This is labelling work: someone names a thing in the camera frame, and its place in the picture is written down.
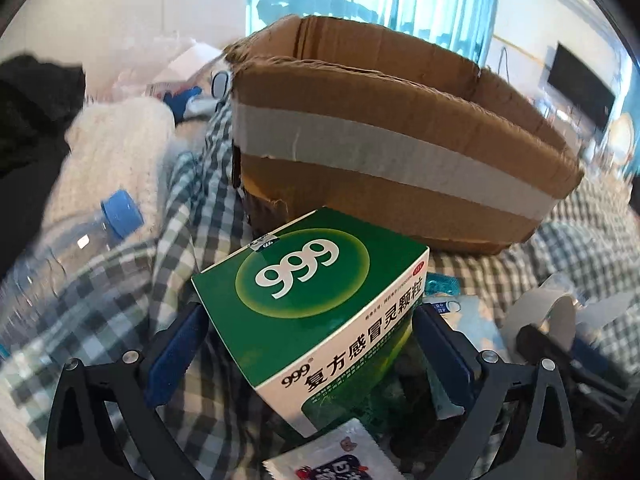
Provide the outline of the clear water bottle blue cap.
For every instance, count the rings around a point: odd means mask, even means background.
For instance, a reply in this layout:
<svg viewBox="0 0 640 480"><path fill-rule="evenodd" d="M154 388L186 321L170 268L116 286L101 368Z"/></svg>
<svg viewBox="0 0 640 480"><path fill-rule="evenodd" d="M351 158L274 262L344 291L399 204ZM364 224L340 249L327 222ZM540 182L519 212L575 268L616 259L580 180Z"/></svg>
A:
<svg viewBox="0 0 640 480"><path fill-rule="evenodd" d="M40 318L95 258L122 244L144 225L134 199L124 190L100 208L49 226L21 254L1 284L1 357L35 336Z"/></svg>

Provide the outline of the white plastic bag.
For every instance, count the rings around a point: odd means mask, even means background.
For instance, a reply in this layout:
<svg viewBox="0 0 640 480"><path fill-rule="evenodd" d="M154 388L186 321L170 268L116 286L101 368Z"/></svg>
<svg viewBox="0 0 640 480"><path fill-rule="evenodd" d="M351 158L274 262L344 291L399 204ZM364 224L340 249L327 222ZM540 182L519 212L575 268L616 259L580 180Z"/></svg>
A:
<svg viewBox="0 0 640 480"><path fill-rule="evenodd" d="M160 36L119 50L103 96L116 102L176 93L195 86L222 51L190 37Z"/></svg>

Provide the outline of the black wall television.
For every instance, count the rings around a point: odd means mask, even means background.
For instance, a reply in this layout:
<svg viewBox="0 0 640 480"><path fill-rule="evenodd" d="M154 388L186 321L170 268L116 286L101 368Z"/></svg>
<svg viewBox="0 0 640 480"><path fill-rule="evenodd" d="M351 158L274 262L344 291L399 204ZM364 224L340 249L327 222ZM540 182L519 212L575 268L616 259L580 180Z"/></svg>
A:
<svg viewBox="0 0 640 480"><path fill-rule="evenodd" d="M580 58L562 44L556 46L548 84L586 115L598 129L608 125L614 93Z"/></svg>

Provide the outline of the white snack sachet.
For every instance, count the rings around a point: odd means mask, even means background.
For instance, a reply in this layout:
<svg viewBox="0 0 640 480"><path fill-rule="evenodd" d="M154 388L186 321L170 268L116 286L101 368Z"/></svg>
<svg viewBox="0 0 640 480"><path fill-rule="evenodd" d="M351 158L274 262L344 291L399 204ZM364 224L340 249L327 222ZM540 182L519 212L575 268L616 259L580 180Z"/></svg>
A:
<svg viewBox="0 0 640 480"><path fill-rule="evenodd" d="M299 448L265 460L264 466L273 479L404 478L356 418Z"/></svg>

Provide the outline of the teal blister pack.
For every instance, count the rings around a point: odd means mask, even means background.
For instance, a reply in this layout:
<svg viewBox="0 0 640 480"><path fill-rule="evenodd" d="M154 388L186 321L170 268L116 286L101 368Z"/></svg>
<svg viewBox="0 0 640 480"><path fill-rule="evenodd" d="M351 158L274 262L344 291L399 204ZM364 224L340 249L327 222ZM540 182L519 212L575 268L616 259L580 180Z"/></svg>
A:
<svg viewBox="0 0 640 480"><path fill-rule="evenodd" d="M460 284L454 276L428 272L425 284L426 296L458 296Z"/></svg>

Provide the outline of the brown cardboard box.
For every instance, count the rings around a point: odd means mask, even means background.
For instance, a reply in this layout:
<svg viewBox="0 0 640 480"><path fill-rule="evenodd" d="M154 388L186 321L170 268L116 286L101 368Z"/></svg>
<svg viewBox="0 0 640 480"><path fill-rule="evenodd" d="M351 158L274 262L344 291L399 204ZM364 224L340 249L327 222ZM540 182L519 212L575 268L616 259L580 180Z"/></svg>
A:
<svg viewBox="0 0 640 480"><path fill-rule="evenodd" d="M233 179L258 233L326 206L493 255L528 240L582 180L520 92L402 32L289 15L224 56Z"/></svg>

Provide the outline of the white blue glove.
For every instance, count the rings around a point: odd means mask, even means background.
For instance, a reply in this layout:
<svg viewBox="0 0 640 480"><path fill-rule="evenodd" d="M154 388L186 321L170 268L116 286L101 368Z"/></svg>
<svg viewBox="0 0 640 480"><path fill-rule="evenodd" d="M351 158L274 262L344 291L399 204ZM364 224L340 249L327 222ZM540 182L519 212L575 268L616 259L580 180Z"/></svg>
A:
<svg viewBox="0 0 640 480"><path fill-rule="evenodd" d="M175 94L166 92L162 101L171 110L176 124L213 117L226 102L231 90L231 81L231 73L221 70L213 76L209 93L201 87L192 87Z"/></svg>

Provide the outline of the green 999 medicine box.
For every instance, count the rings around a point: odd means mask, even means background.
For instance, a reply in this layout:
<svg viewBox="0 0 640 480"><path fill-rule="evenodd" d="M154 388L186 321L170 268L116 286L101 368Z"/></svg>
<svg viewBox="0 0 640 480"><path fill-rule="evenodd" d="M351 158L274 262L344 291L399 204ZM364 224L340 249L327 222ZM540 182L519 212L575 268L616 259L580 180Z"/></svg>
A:
<svg viewBox="0 0 640 480"><path fill-rule="evenodd" d="M331 208L305 214L195 274L250 386L308 438L380 380L410 330L430 250Z"/></svg>

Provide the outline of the black garment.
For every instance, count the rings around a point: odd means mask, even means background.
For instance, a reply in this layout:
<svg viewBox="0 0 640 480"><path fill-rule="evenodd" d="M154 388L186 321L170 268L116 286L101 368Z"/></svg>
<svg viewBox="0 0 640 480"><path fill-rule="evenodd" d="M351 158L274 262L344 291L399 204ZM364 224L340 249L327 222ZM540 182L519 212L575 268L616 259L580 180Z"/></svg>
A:
<svg viewBox="0 0 640 480"><path fill-rule="evenodd" d="M1 273L40 231L70 152L65 133L85 104L86 75L20 54L1 63Z"/></svg>

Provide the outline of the checkered blanket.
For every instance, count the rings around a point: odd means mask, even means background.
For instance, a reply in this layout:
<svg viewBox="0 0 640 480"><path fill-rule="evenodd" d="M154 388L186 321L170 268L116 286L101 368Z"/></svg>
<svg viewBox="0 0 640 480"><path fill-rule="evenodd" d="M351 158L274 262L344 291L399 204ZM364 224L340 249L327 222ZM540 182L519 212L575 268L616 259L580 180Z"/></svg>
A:
<svg viewBox="0 0 640 480"><path fill-rule="evenodd" d="M192 318L194 356L163 421L206 479L261 479L280 451L270 408L254 393L205 317L192 276L250 241L252 232L231 182L231 118L209 122L198 153L183 153L169 179L160 234L117 247L78 275L42 318L26 346L2 364L2 432L9 444L34 440L22 462L43 473L46 435L64 366L112 364L142 351L180 316ZM603 182L583 180L525 243L495 256L433 252L430 268L451 275L496 318L555 273L588 300L639 289L639 226L628 202Z"/></svg>

